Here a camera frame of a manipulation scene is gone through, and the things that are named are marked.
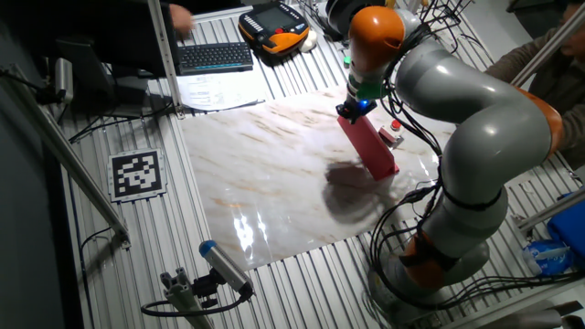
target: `marble surface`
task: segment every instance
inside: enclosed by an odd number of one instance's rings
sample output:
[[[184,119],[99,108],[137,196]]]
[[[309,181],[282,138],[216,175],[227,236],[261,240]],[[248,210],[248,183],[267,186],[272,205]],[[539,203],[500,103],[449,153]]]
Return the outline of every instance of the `marble surface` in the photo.
[[[211,237],[243,269],[371,230],[438,159],[414,135],[393,150],[399,173],[374,182],[337,123],[345,87],[181,122]],[[391,124],[378,107],[375,128]],[[445,145],[454,126],[417,116]],[[424,205],[419,205],[419,212]],[[393,220],[414,218],[403,207]]]

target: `screen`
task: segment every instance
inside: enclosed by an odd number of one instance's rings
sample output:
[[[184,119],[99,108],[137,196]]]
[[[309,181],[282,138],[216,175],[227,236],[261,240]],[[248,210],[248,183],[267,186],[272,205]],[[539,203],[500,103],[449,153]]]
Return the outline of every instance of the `screen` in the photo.
[[[256,21],[271,32],[279,27],[286,27],[295,22],[292,17],[284,14],[279,8],[272,8],[257,14]]]

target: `aluminum profile table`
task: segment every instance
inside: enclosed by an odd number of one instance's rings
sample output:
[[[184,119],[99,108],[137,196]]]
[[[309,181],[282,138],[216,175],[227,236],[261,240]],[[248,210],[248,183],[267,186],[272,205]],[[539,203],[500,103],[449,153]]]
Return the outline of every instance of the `aluminum profile table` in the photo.
[[[241,41],[238,17],[246,10],[249,8],[197,16],[193,39],[202,44]],[[462,24],[455,28],[455,35],[460,42],[456,55],[461,60],[480,70],[492,63],[489,53],[476,44],[477,36],[464,17]],[[266,99],[279,99],[346,84],[344,55],[341,45],[328,43],[320,36],[317,48],[311,53],[285,58],[274,68],[254,59],[254,69],[264,77],[265,85],[261,88]],[[168,85],[160,80],[151,87],[153,108],[161,108],[164,106],[161,94],[169,94]],[[65,134],[73,135],[90,119],[68,116],[63,123]],[[81,284],[80,255],[74,251],[79,279],[71,284],[79,285],[85,327],[92,328],[89,300],[95,328],[189,328],[184,319],[154,318],[140,313],[142,304],[164,299],[160,273],[184,267],[193,279],[209,271],[197,249],[201,241],[211,236],[180,121],[175,114],[167,114],[124,122],[98,130],[73,147],[104,191],[107,190],[107,159],[111,154],[161,148],[169,169],[166,194],[115,205],[129,228],[133,242],[130,249],[119,248],[111,232],[88,243],[83,258],[88,266],[89,296]],[[508,219],[489,239],[492,258],[473,279],[486,275],[530,275],[519,254],[525,239],[512,222],[512,215],[530,217],[552,205],[558,196],[578,189],[580,184],[570,178],[567,168],[555,155],[532,170],[534,178],[530,181],[508,186]],[[107,228],[107,224],[65,170],[63,177],[71,238],[73,245],[78,245],[90,234]],[[398,223],[394,228],[413,223],[413,220]],[[535,227],[534,235],[548,236],[544,223]],[[400,238],[390,242],[393,249],[399,249],[406,237]],[[382,313],[367,298],[364,250],[369,240],[369,235],[364,234],[248,271],[257,296],[235,310],[211,315],[210,319],[217,328],[388,328]],[[471,279],[448,289],[458,292],[469,282]],[[412,325],[472,328],[577,284],[582,281],[499,292],[462,307],[431,314]],[[218,293],[220,305],[233,303],[237,297],[229,287],[221,287]]]

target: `keyboard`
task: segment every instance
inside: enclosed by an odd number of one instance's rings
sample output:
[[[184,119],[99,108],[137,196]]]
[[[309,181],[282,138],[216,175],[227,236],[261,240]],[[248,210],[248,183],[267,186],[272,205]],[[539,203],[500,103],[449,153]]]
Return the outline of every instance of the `keyboard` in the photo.
[[[180,47],[179,57],[181,75],[238,72],[253,65],[245,42]]]

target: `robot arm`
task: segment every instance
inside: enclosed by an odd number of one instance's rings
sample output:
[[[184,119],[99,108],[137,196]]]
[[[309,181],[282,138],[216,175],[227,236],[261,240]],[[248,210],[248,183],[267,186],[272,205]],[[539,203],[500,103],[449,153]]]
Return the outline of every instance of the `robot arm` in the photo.
[[[423,116],[460,126],[444,148],[443,192],[404,257],[387,260],[386,276],[403,294],[424,298],[463,281],[489,260],[485,241],[507,211],[504,184],[553,154],[562,120],[542,100],[472,69],[431,38],[413,49],[404,41],[419,20],[410,12],[368,7],[349,36],[352,62],[344,117],[380,98],[389,62],[402,56],[396,93]]]

